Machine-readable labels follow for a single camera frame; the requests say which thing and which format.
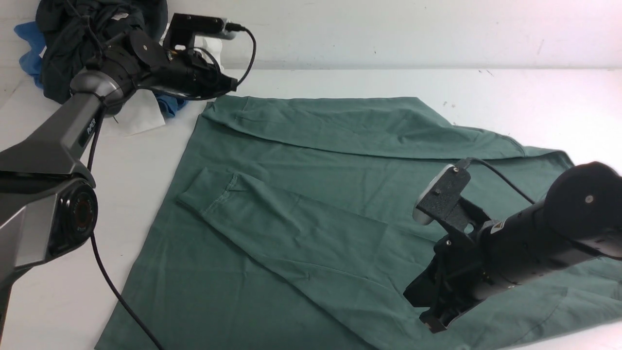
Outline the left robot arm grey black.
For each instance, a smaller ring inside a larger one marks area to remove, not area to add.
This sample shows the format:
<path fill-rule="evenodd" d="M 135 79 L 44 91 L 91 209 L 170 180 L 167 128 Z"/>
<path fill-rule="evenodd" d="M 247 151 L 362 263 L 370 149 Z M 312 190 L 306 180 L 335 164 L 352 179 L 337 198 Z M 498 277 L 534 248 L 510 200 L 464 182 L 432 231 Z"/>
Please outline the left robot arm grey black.
<path fill-rule="evenodd" d="M 104 116 L 138 89 L 209 100 L 239 81 L 192 49 L 161 46 L 141 30 L 104 44 L 71 81 L 71 97 L 24 141 L 0 156 L 1 321 L 13 284 L 35 266 L 80 248 L 98 219 L 96 182 L 81 162 Z"/>

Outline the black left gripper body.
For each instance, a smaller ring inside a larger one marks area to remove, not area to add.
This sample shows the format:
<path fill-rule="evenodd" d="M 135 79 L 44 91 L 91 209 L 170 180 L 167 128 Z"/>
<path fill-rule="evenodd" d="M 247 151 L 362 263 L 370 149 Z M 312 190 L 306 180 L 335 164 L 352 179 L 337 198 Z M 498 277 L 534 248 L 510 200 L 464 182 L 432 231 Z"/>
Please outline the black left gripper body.
<path fill-rule="evenodd" d="M 198 51 L 164 49 L 160 66 L 141 78 L 141 88 L 182 100 L 210 100 L 236 91 L 239 81 L 224 74 L 218 63 L 206 61 Z"/>

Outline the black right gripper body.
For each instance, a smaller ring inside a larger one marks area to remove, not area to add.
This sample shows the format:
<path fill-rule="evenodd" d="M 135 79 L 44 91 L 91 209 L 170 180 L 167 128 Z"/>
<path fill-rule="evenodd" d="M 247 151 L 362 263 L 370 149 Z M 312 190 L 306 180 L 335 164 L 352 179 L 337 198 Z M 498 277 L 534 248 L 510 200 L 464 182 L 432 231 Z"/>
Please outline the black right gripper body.
<path fill-rule="evenodd" d="M 469 233 L 473 245 L 462 246 L 445 235 L 433 246 L 434 257 L 403 295 L 430 332 L 441 333 L 469 310 L 491 297 L 491 279 L 484 269 L 484 235 Z"/>

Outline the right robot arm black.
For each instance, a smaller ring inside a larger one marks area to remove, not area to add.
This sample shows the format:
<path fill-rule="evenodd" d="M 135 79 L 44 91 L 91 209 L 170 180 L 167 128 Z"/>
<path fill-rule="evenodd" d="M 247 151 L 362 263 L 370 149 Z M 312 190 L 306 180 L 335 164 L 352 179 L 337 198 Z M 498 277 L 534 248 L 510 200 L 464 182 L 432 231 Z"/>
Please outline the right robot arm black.
<path fill-rule="evenodd" d="M 601 162 L 573 166 L 546 197 L 495 221 L 462 197 L 473 158 L 445 166 L 418 198 L 413 219 L 437 222 L 446 235 L 403 296 L 424 308 L 420 321 L 444 332 L 491 296 L 550 273 L 605 257 L 621 259 L 620 175 Z"/>

